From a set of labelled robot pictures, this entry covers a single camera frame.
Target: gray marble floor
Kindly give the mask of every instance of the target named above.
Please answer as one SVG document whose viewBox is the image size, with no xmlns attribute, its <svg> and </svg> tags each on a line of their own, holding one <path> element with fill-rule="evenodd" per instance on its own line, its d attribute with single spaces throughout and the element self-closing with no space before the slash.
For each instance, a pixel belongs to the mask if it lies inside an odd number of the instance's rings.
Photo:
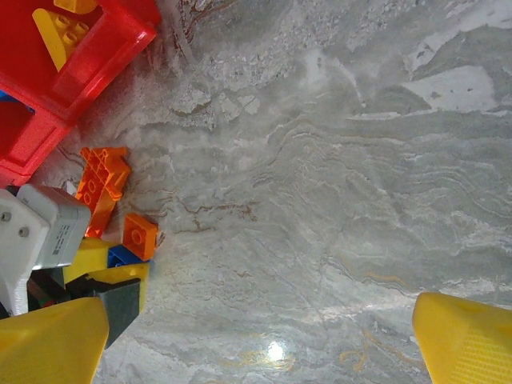
<svg viewBox="0 0 512 384">
<path fill-rule="evenodd" d="M 418 293 L 512 307 L 510 0 L 160 0 L 36 180 L 128 146 L 158 222 L 97 383 L 428 383 Z"/>
</svg>

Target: orange toy block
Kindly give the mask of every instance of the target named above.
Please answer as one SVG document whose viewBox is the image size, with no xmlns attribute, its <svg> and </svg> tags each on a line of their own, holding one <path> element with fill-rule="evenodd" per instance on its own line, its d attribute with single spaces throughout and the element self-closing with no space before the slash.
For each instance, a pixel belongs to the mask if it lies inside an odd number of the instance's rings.
<svg viewBox="0 0 512 384">
<path fill-rule="evenodd" d="M 122 244 L 144 262 L 151 260 L 157 241 L 158 227 L 138 214 L 125 217 Z"/>
<path fill-rule="evenodd" d="M 82 180 L 78 185 L 76 199 L 86 204 L 92 216 L 86 236 L 102 236 L 115 208 L 122 197 L 130 167 L 124 162 L 126 148 L 82 148 L 86 160 Z"/>
</svg>

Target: white robot part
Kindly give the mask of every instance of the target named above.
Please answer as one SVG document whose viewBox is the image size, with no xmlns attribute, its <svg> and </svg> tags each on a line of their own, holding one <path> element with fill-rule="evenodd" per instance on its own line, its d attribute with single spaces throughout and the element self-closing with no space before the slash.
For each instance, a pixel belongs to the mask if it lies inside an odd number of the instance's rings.
<svg viewBox="0 0 512 384">
<path fill-rule="evenodd" d="M 26 282 L 50 224 L 6 190 L 0 190 L 0 302 L 11 315 L 28 311 Z"/>
<path fill-rule="evenodd" d="M 68 266 L 74 260 L 90 221 L 89 207 L 64 190 L 25 184 L 18 200 L 50 225 L 34 270 Z"/>
</svg>

